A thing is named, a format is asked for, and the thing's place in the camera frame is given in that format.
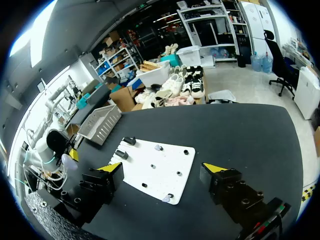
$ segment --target desk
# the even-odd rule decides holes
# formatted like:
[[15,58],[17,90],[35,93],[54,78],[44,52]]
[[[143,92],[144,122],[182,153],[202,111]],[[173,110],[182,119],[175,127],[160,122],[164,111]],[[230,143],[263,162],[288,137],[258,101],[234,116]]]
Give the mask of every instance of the desk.
[[241,226],[215,205],[200,182],[202,162],[235,168],[265,202],[278,197],[291,205],[284,231],[297,219],[303,189],[298,137],[288,112],[263,104],[204,104],[123,112],[100,146],[85,139],[76,172],[64,190],[89,168],[108,164],[123,137],[194,147],[196,155],[177,205],[163,203],[123,182],[83,229],[109,240],[235,239]]

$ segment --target white plate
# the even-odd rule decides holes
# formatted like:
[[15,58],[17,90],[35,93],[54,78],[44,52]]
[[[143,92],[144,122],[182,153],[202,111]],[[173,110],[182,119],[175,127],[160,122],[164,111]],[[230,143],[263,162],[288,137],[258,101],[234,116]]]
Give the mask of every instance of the white plate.
[[[156,150],[156,145],[161,146],[163,150]],[[179,203],[196,154],[193,147],[136,139],[133,146],[121,141],[118,150],[127,152],[129,157],[123,159],[113,154],[109,164],[122,162],[124,182],[159,200],[172,194],[173,197],[168,203]]]

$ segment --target ceiling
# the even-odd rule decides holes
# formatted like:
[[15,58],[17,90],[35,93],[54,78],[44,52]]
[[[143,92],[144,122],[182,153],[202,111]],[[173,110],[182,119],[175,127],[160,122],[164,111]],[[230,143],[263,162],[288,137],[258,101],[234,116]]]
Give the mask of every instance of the ceiling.
[[[117,19],[144,0],[58,0],[48,22],[42,48],[42,60],[31,67],[30,44],[7,59],[2,76],[5,85],[18,84],[13,96],[21,99],[28,86],[50,81],[67,65],[74,63],[82,52]],[[33,19],[26,23],[30,26]]]

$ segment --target black office chair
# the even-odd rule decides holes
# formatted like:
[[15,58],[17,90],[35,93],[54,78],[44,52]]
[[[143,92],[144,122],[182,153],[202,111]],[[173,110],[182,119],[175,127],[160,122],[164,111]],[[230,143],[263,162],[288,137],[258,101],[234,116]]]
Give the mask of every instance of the black office chair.
[[278,77],[276,80],[270,80],[269,84],[282,84],[281,92],[279,92],[278,94],[279,97],[281,97],[282,91],[286,87],[290,91],[290,93],[292,93],[292,99],[294,99],[295,94],[293,92],[293,88],[297,88],[298,76],[288,69],[284,57],[282,56],[281,51],[278,47],[278,44],[275,41],[272,41],[275,38],[274,34],[271,31],[264,30],[264,37],[273,55],[272,71]]

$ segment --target gray plastic basket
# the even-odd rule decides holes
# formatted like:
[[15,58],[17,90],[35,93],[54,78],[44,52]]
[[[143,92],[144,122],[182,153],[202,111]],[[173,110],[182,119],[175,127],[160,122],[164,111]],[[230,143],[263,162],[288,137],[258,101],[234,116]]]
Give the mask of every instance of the gray plastic basket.
[[83,122],[78,134],[102,145],[120,118],[121,113],[115,105],[97,108]]

